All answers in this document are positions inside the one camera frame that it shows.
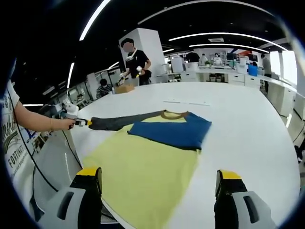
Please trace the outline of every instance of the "blue bin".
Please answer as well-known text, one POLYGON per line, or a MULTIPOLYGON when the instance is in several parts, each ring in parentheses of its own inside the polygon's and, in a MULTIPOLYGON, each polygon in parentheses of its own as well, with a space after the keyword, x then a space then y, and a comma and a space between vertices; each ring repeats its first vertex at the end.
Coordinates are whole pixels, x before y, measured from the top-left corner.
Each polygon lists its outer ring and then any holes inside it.
POLYGON ((257 66, 248 65, 249 75, 257 76, 257 66))

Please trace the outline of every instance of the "cardboard box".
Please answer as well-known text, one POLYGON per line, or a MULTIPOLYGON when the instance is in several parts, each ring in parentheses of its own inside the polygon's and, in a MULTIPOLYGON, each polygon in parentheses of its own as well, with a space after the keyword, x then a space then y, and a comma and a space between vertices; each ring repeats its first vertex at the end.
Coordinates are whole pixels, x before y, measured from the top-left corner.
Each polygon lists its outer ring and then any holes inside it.
POLYGON ((116 94, 130 92, 130 91, 134 90, 134 85, 132 85, 132 84, 123 84, 123 85, 121 85, 119 87, 115 87, 114 90, 115 90, 116 94))

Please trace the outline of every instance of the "black ceiling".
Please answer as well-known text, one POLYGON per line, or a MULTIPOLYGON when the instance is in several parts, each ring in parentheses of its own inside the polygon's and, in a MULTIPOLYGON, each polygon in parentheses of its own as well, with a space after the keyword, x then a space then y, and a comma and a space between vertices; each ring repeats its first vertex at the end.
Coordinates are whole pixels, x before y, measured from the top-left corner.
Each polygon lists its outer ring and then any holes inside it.
MULTIPOLYGON (((71 78, 71 85, 74 85, 84 81, 87 74, 122 61, 118 40, 137 27, 157 30, 164 49, 174 47, 178 50, 187 50, 192 44, 209 43, 207 39, 214 37, 224 38, 225 43, 253 47, 265 44, 255 39, 229 35, 168 41, 194 33, 236 32, 271 41, 284 37, 273 16, 239 4, 205 2, 187 5, 137 25, 144 18, 186 0, 112 0, 80 42, 82 30, 101 3, 100 0, 39 2, 36 0, 30 5, 21 5, 17 11, 18 21, 13 29, 10 28, 17 47, 14 80, 23 103, 48 102, 49 97, 41 96, 41 93, 49 86, 67 80, 72 62, 75 62, 71 78)), ((264 1, 246 2, 268 9, 264 1)))

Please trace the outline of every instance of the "hand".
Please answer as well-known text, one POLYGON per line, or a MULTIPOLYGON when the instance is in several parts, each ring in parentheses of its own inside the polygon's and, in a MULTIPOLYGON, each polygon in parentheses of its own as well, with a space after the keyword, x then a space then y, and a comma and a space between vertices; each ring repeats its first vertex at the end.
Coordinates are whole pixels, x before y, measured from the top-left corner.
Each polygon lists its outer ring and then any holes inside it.
POLYGON ((60 123, 60 130, 72 129, 74 127, 74 124, 75 124, 75 120, 69 119, 69 118, 61 119, 60 122, 61 122, 60 123))

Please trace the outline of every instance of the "black t-shirt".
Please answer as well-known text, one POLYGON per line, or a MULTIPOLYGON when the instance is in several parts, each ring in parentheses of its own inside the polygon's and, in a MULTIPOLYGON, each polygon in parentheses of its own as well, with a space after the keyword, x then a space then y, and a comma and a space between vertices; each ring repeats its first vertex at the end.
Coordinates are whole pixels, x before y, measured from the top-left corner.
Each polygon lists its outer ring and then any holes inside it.
POLYGON ((133 56, 133 59, 130 61, 126 61, 126 68, 129 68, 132 78, 135 78, 139 73, 137 71, 137 67, 141 66, 142 68, 144 68, 146 61, 148 60, 149 60, 148 57, 145 55, 145 53, 142 50, 137 50, 137 52, 133 56))
POLYGON ((198 62, 200 59, 199 55, 195 52, 190 52, 189 54, 186 55, 186 58, 188 62, 198 62))

